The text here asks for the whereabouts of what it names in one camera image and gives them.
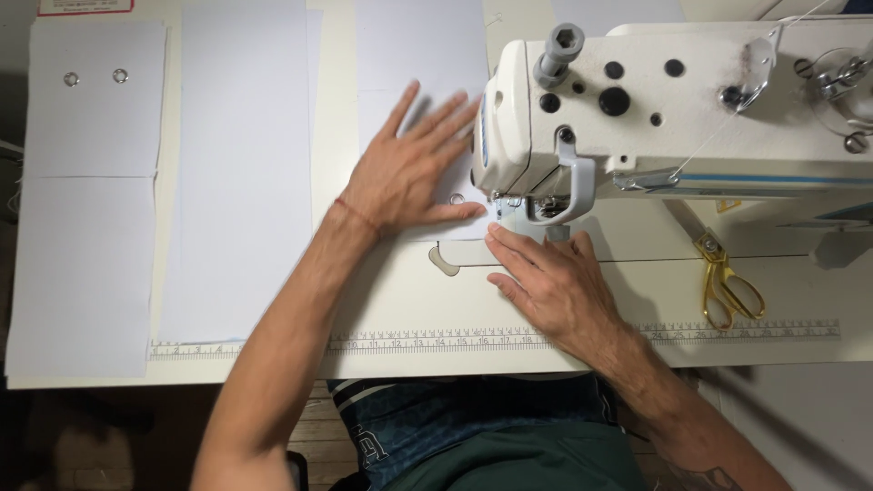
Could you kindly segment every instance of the gold scissors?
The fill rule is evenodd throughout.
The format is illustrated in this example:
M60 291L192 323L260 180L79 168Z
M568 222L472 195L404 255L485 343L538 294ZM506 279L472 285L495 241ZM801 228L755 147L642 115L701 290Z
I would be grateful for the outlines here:
M714 328L726 331L733 327L733 315L737 312L749 319L763 317L764 297L758 288L731 269L725 248L706 230L694 210L681 199L665 199L663 203L706 260L703 297L706 320ZM732 289L728 281L737 289ZM753 297L757 305L750 307L744 298L748 301Z

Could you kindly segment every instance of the white table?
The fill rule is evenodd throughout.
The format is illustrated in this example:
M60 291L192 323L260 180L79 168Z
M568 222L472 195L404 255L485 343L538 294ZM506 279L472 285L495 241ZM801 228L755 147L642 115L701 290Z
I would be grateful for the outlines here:
M730 12L717 0L683 0L690 21L738 20L755 0L734 0ZM802 14L815 6L786 0L774 13ZM831 8L839 10L839 3ZM308 0L324 11L319 91L312 152L313 222L345 185L358 159L354 0ZM483 0L488 57L494 67L502 46L515 38L542 39L553 26L548 0ZM170 27L168 77L164 90L159 173L155 186L157 242L152 293L152 336L156 337L162 304L164 265L178 168L181 112L181 5L175 0L144 0L126 14L40 18L38 22L160 19ZM697 259L674 220L653 202L599 202L586 228L595 239L604 274L622 314L629 322L699 322L703 262ZM764 294L768 318L839 319L842 338L832 342L771 342L660 346L673 366L761 363L812 363L873 360L873 329L864 309L869 301L873 255L843 271L824 272L805 254L815 236L797 231L760 240L757 233L729 229L709 202L695 209L726 242L732 265ZM446 327L516 327L527 323L485 276L498 267L462 268L448 277L428 260L434 243L383 245L363 267L338 319L338 330L439 329ZM12 388L138 384L221 383L234 357L213 360L149 361L144 378L10 377ZM384 377L584 370L586 367L553 349L329 356L321 377Z

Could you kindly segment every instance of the measuring tape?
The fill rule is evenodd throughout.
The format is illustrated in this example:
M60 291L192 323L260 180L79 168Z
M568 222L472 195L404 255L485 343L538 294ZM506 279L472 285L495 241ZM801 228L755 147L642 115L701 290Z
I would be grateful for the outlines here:
M819 342L840 340L839 319L740 321L719 331L706 321L631 324L652 344L726 344L743 342ZM149 361L236 359L237 343L184 344L152 341ZM409 329L332 333L327 356L465 351L555 349L532 327L474 329Z

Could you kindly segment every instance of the forearm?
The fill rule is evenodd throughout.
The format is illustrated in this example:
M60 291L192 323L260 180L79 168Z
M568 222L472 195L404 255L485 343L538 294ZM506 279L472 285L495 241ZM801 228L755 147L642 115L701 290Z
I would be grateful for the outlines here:
M245 469L284 458L312 390L343 287L377 236L332 207L237 359L203 438L201 468Z
M724 417L680 380L649 343L626 328L617 363L603 375L649 428L656 450L690 491L790 489Z

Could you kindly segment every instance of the sewing machine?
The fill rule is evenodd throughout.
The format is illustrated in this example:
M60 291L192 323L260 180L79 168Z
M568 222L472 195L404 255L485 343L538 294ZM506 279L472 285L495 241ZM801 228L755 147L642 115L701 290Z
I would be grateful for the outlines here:
M482 98L471 180L545 226L596 199L720 200L737 223L838 231L814 257L845 266L873 236L842 233L873 223L873 19L789 24L605 38L560 24L511 42Z

